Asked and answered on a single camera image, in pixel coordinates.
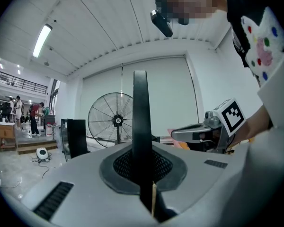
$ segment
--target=person's arm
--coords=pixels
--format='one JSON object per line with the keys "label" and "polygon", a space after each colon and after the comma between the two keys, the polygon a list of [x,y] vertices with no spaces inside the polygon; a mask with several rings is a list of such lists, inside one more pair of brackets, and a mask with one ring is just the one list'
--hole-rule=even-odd
{"label": "person's arm", "polygon": [[238,129],[236,136],[232,142],[232,146],[238,144],[242,140],[248,140],[257,134],[266,131],[269,125],[269,114],[264,106],[261,106],[246,122]]}

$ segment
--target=wooden table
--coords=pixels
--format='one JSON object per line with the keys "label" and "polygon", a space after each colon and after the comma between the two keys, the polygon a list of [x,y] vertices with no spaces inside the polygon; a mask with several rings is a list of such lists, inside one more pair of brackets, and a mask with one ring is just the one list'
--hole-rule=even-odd
{"label": "wooden table", "polygon": [[[13,142],[2,144],[4,139],[13,139]],[[7,149],[15,150],[16,148],[15,123],[0,122],[0,151]]]}

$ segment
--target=person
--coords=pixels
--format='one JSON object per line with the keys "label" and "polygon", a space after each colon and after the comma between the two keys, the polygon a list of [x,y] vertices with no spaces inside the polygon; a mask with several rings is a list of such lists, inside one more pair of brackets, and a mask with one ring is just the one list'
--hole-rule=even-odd
{"label": "person", "polygon": [[22,116],[22,112],[21,112],[21,108],[22,108],[22,101],[20,99],[20,96],[16,97],[16,122],[17,122],[17,129],[20,130],[21,129],[21,123],[20,123],[20,119]]}
{"label": "person", "polygon": [[10,111],[10,114],[8,115],[8,120],[9,122],[11,121],[12,119],[12,113],[13,113],[13,108],[14,108],[14,99],[12,97],[9,98],[9,105],[11,107],[11,111]]}
{"label": "person", "polygon": [[[227,12],[233,43],[259,85],[270,77],[284,58],[284,0],[155,0],[177,19],[208,18],[215,11]],[[266,108],[248,118],[231,145],[250,139],[273,126]]]}
{"label": "person", "polygon": [[36,122],[36,116],[41,117],[40,114],[38,114],[38,109],[39,107],[42,107],[41,104],[34,104],[31,105],[29,108],[30,114],[29,114],[29,118],[30,118],[30,128],[32,130],[32,135],[36,135],[36,136],[41,136],[41,134],[39,133],[39,130],[37,128],[37,122]]}

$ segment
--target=cable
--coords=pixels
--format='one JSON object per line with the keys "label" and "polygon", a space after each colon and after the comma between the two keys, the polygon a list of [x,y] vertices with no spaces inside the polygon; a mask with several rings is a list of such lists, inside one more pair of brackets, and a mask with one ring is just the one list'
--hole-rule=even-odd
{"label": "cable", "polygon": [[45,175],[45,173],[47,173],[47,172],[49,171],[49,167],[48,167],[48,166],[41,166],[41,165],[40,165],[40,161],[38,161],[38,165],[39,165],[40,167],[46,167],[46,168],[47,168],[47,171],[44,172],[43,175],[42,175],[42,178],[43,178],[44,175]]}
{"label": "cable", "polygon": [[1,186],[0,186],[0,188],[15,188],[15,187],[18,187],[18,186],[20,185],[20,182],[19,182],[19,181],[17,181],[17,183],[18,183],[18,184],[17,184],[16,186],[14,186],[14,187],[1,187]]}

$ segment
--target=floor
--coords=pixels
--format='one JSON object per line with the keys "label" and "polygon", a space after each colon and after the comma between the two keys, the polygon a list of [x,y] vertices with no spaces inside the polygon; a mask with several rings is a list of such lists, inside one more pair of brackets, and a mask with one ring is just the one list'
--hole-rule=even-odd
{"label": "floor", "polygon": [[[29,124],[22,125],[24,131],[16,130],[18,143],[38,142],[46,140],[44,132],[42,136],[30,136]],[[49,150],[51,155],[50,162],[40,163],[41,166],[49,167],[44,178],[66,163],[65,156],[62,152],[59,128],[54,130],[55,140],[57,140],[57,149]],[[93,152],[102,149],[95,140],[87,138],[88,150]],[[18,155],[16,151],[0,152],[0,189],[9,193],[11,196],[21,201],[23,196],[38,182],[42,181],[42,175],[47,170],[46,167],[40,167],[37,162],[31,162],[36,154]]]}

